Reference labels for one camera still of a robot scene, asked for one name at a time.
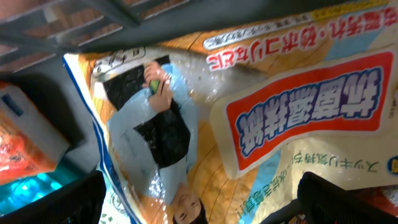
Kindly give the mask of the teal mouthwash bottle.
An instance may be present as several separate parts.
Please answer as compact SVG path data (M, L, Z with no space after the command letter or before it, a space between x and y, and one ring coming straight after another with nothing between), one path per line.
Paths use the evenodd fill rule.
M4 184L1 186L1 216L41 199L83 175L70 164L61 162L54 172L40 173Z

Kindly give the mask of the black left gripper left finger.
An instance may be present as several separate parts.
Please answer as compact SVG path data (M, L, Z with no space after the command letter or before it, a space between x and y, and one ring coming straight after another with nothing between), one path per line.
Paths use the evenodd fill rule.
M94 170L84 178L1 217L1 224L97 224L106 196L103 173Z

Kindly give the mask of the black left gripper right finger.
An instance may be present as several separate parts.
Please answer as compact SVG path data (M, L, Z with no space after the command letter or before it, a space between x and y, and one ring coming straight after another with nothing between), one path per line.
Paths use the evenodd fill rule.
M397 224L397 217L312 172L300 179L297 197L308 223Z

